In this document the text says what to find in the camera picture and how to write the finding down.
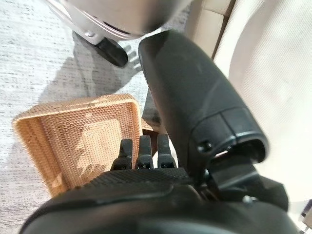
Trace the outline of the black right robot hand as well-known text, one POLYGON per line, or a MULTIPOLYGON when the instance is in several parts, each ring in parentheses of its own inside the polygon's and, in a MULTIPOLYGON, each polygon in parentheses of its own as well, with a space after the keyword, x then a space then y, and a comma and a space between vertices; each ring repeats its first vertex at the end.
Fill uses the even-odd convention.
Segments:
POLYGON ((48 200, 22 234, 297 234, 283 184, 259 175, 269 141, 234 87, 174 31, 143 39, 140 64, 166 128, 120 143, 108 172, 48 200))

